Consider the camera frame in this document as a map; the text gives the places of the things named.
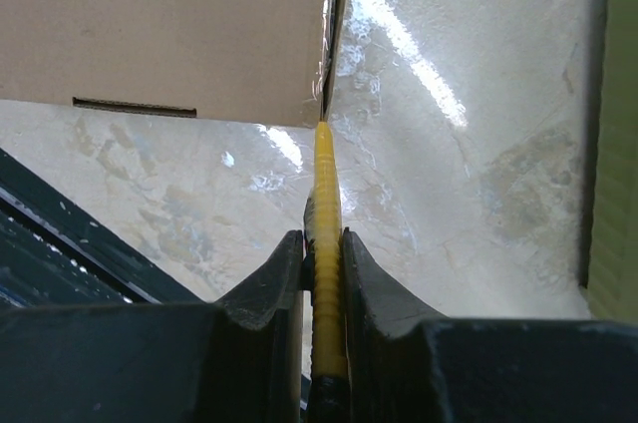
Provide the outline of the yellow utility knife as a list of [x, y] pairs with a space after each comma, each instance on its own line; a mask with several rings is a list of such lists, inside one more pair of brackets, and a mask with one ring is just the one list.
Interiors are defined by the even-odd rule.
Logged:
[[329, 125], [315, 130], [314, 183], [304, 211], [312, 264], [309, 422], [347, 422], [350, 384], [342, 303], [341, 200]]

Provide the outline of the brown cardboard express box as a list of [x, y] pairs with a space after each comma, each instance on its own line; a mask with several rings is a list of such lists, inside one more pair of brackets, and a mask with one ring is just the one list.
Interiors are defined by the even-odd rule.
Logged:
[[1, 96], [312, 128], [345, 1], [1, 0]]

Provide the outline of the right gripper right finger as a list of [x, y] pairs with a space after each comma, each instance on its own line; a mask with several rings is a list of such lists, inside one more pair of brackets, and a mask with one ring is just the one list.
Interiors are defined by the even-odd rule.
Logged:
[[421, 324], [443, 315], [384, 270], [346, 229], [342, 260], [354, 422], [442, 422]]

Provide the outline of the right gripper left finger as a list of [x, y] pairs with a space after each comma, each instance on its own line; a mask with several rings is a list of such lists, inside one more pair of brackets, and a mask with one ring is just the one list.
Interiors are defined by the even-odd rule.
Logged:
[[217, 422], [297, 422], [301, 399], [303, 236], [285, 234], [266, 261], [215, 304]]

